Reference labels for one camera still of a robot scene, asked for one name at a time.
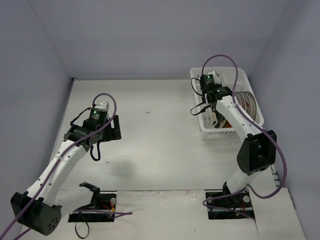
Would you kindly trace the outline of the white plate red characters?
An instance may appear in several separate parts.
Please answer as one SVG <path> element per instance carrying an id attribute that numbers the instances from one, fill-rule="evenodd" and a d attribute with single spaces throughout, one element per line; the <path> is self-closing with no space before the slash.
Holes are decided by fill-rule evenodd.
<path id="1" fill-rule="evenodd" d="M 239 104 L 241 105 L 241 107 L 243 107 L 244 103 L 245 103 L 243 96 L 239 92 L 235 92 L 235 97 L 236 97 L 237 101 L 239 102 Z"/>

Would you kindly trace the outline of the orange plastic plate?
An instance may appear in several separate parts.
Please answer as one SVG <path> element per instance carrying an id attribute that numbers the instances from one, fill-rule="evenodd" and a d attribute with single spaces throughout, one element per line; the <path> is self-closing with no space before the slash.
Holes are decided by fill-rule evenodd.
<path id="1" fill-rule="evenodd" d="M 227 122 L 224 127 L 225 128 L 232 128 L 232 125 L 229 122 Z"/>

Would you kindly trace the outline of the green rimmed white plate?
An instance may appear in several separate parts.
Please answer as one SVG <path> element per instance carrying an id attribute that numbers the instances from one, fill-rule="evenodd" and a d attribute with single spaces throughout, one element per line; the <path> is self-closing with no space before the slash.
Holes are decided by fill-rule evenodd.
<path id="1" fill-rule="evenodd" d="M 251 118 L 255 121 L 257 118 L 257 103 L 254 95 L 251 92 L 247 92 L 251 102 Z"/>

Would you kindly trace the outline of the cream plate black blot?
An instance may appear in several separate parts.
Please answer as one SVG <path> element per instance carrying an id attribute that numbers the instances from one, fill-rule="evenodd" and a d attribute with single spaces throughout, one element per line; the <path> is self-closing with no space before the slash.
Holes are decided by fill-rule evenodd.
<path id="1" fill-rule="evenodd" d="M 212 121 L 213 127 L 216 129 L 223 128 L 226 122 L 226 118 L 217 111 L 214 113 L 214 115 L 215 119 Z"/>

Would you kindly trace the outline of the white plate orange sunburst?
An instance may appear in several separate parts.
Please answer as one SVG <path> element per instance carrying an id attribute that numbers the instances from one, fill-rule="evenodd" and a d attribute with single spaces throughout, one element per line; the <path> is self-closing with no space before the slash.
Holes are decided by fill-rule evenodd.
<path id="1" fill-rule="evenodd" d="M 243 98 L 245 101 L 246 112 L 251 116 L 251 113 L 252 113 L 251 102 L 246 92 L 243 92 Z"/>

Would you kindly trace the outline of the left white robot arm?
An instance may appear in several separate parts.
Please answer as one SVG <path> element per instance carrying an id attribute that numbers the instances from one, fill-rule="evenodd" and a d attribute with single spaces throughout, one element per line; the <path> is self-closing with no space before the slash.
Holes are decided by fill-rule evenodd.
<path id="1" fill-rule="evenodd" d="M 50 235 L 60 220 L 85 206 L 89 210 L 100 204 L 100 188 L 83 182 L 67 198 L 57 195 L 76 164 L 101 143 L 120 140 L 119 117 L 109 116 L 105 106 L 89 107 L 89 117 L 81 126 L 73 121 L 63 136 L 57 154 L 38 179 L 23 193 L 10 200 L 15 221 L 44 236 Z"/>

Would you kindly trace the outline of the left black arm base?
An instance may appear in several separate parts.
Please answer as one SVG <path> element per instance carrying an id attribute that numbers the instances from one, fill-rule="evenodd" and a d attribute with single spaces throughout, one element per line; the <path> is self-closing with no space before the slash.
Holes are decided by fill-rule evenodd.
<path id="1" fill-rule="evenodd" d="M 88 204 L 79 207 L 84 212 L 74 211 L 69 214 L 69 223 L 113 223 L 115 214 L 106 214 L 103 212 L 113 212 L 116 209 L 117 194 L 116 192 L 106 192 L 99 187 L 83 182 L 79 185 L 82 188 L 90 190 L 93 195 Z"/>

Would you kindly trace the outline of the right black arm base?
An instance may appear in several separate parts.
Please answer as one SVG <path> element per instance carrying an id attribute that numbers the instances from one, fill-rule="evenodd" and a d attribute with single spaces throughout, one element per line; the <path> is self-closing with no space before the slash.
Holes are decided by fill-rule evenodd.
<path id="1" fill-rule="evenodd" d="M 203 205 L 209 220 L 255 220 L 255 213 L 248 190 L 237 195 L 225 196 L 222 191 L 207 191 Z"/>

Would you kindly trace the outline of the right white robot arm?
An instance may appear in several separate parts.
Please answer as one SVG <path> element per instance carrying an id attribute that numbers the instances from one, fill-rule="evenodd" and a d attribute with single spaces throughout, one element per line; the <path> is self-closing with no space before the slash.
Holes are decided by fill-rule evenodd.
<path id="1" fill-rule="evenodd" d="M 227 206 L 239 201 L 239 191 L 250 184 L 262 171 L 276 161 L 277 136 L 274 131 L 263 133 L 264 128 L 243 110 L 235 99 L 235 94 L 227 86 L 215 82 L 213 74 L 200 77 L 200 89 L 203 100 L 215 111 L 217 119 L 224 117 L 234 128 L 241 140 L 241 147 L 236 156 L 237 169 L 224 184 L 221 200 Z"/>

